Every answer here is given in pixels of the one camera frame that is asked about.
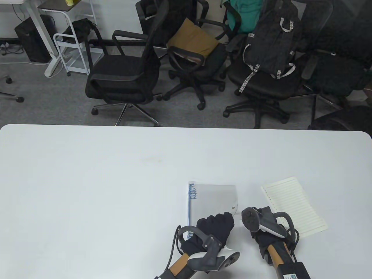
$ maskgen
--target blue spiral binding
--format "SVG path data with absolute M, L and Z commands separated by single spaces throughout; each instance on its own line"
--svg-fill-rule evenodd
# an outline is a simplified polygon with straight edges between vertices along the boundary
M 196 199 L 196 189 L 194 187 L 194 183 L 189 184 L 189 198 Z
M 194 187 L 195 184 L 194 183 L 190 183 L 189 184 L 189 216 L 188 216 L 188 225 L 190 226 L 190 214 L 191 214 L 191 203 L 190 203 L 190 200 L 192 199 L 196 199 L 196 188 Z M 188 232 L 187 234 L 187 238 L 189 239 L 190 237 L 192 237 L 193 233 L 192 232 Z

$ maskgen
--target gray carpet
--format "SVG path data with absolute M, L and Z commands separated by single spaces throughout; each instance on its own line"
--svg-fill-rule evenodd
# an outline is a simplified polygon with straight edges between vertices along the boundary
M 5 62 L 27 61 L 23 55 L 0 57 Z M 29 64 L 0 65 L 0 75 L 7 72 L 13 79 L 12 84 L 0 81 L 0 91 L 16 94 L 25 98 L 24 103 L 0 97 L 0 127 L 6 124 L 58 124 L 58 125 L 115 125 L 121 107 L 101 109 L 97 116 L 91 115 L 92 106 L 103 101 L 89 99 L 84 88 L 86 75 L 72 73 L 67 77 L 62 70 L 53 78 L 46 78 L 46 66 Z M 177 85 L 178 79 L 170 80 L 167 71 L 171 69 L 167 57 L 162 61 L 159 81 L 154 93 L 165 93 Z M 234 113 L 224 118 L 222 112 L 228 105 L 245 100 L 244 96 L 235 96 L 236 86 L 226 78 L 226 89 L 219 92 L 215 86 L 204 86 L 206 108 L 197 109 L 199 103 L 192 89 L 186 89 L 169 101 L 153 101 L 142 106 L 162 126 L 167 127 L 205 127 L 205 128 L 253 128 L 254 114 L 250 112 Z M 302 97 L 281 102 L 281 107 L 291 113 L 285 125 L 269 116 L 262 119 L 264 129 L 307 129 L 311 117 L 311 98 Z M 318 102 L 317 116 L 333 111 L 333 108 Z M 130 108 L 124 115 L 121 125 L 153 126 L 152 122 Z

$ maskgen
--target tan cushion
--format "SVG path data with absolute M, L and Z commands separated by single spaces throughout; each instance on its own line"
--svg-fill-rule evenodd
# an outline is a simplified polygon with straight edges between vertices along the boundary
M 167 48 L 177 47 L 193 53 L 198 53 L 207 58 L 208 55 L 218 45 L 218 41 L 204 32 L 199 26 L 196 26 L 191 20 L 186 18 L 178 29 L 177 33 L 168 41 Z M 191 62 L 199 63 L 200 60 L 195 57 L 184 57 Z

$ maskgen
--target wooden handle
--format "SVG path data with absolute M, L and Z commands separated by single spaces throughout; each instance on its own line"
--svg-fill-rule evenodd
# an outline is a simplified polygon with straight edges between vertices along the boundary
M 176 276 L 180 271 L 187 265 L 187 260 L 189 259 L 189 255 L 184 253 L 178 261 L 176 261 L 170 268 L 170 272 Z
M 271 260 L 273 262 L 273 266 L 275 267 L 275 270 L 276 270 L 276 274 L 278 275 L 278 278 L 279 279 L 283 279 L 283 276 L 281 276 L 278 272 L 278 266 L 281 265 L 281 264 L 284 264 L 284 263 L 288 263 L 288 262 L 293 262 L 292 261 L 292 258 L 291 258 L 291 254 L 288 250 L 288 247 L 287 245 L 283 242 L 284 244 L 284 248 L 285 250 L 288 252 L 288 255 L 289 257 L 286 257 L 285 259 L 283 259 L 278 251 L 276 251 L 275 247 L 273 245 L 270 245 L 268 248 L 267 248 L 267 251 L 269 252 L 270 254 L 270 257 L 271 257 Z

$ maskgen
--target notepad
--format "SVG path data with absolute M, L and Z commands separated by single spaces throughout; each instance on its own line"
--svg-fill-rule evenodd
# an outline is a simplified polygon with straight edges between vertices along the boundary
M 296 177 L 290 177 L 261 187 L 273 212 L 287 212 L 298 230 L 300 237 L 319 233 L 328 228 L 311 206 L 309 198 Z M 278 223 L 289 228 L 285 218 L 278 218 Z
M 235 185 L 206 185 L 189 182 L 188 225 L 196 226 L 201 218 L 230 212 L 236 213 L 238 195 Z

